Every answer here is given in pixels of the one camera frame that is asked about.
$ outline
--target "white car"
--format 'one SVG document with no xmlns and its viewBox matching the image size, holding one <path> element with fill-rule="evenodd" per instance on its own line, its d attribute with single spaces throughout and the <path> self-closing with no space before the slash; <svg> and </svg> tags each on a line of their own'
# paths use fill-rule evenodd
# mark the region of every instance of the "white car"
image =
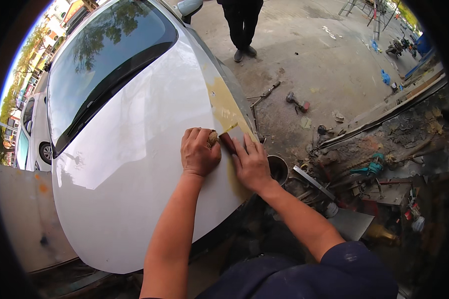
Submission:
<svg viewBox="0 0 449 299">
<path fill-rule="evenodd" d="M 50 171 L 52 147 L 46 117 L 46 93 L 32 95 L 21 113 L 16 143 L 17 166 L 20 169 Z"/>
<path fill-rule="evenodd" d="M 182 173 L 187 128 L 220 134 L 238 123 L 254 133 L 236 78 L 188 24 L 202 4 L 110 0 L 55 54 L 47 95 L 55 206 L 75 252 L 99 270 L 143 268 Z M 198 198 L 193 242 L 250 195 L 223 150 Z"/>
</svg>

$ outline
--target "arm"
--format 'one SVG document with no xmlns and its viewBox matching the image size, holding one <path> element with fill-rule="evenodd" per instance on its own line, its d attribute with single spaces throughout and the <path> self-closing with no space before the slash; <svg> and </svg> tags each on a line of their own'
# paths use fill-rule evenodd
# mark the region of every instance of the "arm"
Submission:
<svg viewBox="0 0 449 299">
<path fill-rule="evenodd" d="M 326 251 L 344 242 L 326 218 L 286 192 L 271 178 L 266 150 L 262 144 L 253 142 L 248 134 L 245 134 L 247 152 L 236 138 L 233 143 L 238 154 L 233 155 L 238 179 L 281 215 L 294 236 L 318 262 Z"/>
<path fill-rule="evenodd" d="M 156 224 L 143 265 L 140 298 L 185 298 L 196 201 L 204 178 L 219 163 L 218 143 L 209 149 L 209 129 L 192 128 L 181 140 L 183 174 Z"/>
</svg>

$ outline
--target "side mirror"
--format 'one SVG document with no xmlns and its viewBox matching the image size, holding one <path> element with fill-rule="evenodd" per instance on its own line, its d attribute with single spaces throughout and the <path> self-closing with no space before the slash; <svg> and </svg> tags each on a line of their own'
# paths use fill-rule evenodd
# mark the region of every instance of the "side mirror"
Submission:
<svg viewBox="0 0 449 299">
<path fill-rule="evenodd" d="M 182 15 L 181 20 L 186 24 L 191 24 L 192 15 L 203 7 L 203 0 L 184 0 L 178 2 L 177 6 Z"/>
<path fill-rule="evenodd" d="M 31 133 L 31 126 L 33 125 L 33 122 L 32 121 L 29 121 L 28 123 L 27 123 L 27 132 L 28 132 L 28 134 L 30 134 Z"/>
</svg>

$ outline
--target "forearm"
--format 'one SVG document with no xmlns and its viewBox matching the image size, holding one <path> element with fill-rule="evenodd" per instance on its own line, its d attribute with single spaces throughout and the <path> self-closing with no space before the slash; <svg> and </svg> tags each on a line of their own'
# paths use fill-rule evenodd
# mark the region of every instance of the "forearm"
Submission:
<svg viewBox="0 0 449 299">
<path fill-rule="evenodd" d="M 286 192 L 277 182 L 258 193 L 279 215 L 296 238 L 317 261 L 331 247 L 344 242 L 338 231 L 321 214 Z"/>
<path fill-rule="evenodd" d="M 144 259 L 142 296 L 179 298 L 186 296 L 196 202 L 204 178 L 183 174 L 156 224 Z M 174 287 L 157 288 L 173 276 Z M 165 293 L 146 293 L 160 290 Z"/>
</svg>

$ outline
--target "blue plastic bag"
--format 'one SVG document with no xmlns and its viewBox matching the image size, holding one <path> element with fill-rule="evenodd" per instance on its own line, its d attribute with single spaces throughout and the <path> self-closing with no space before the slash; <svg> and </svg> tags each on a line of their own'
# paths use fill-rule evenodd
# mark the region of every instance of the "blue plastic bag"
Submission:
<svg viewBox="0 0 449 299">
<path fill-rule="evenodd" d="M 387 85 L 389 85 L 391 83 L 391 77 L 389 77 L 389 75 L 384 72 L 384 70 L 381 70 L 381 78 L 383 78 L 383 82 L 386 83 Z"/>
<path fill-rule="evenodd" d="M 377 52 L 377 43 L 374 39 L 371 39 L 371 47 Z"/>
</svg>

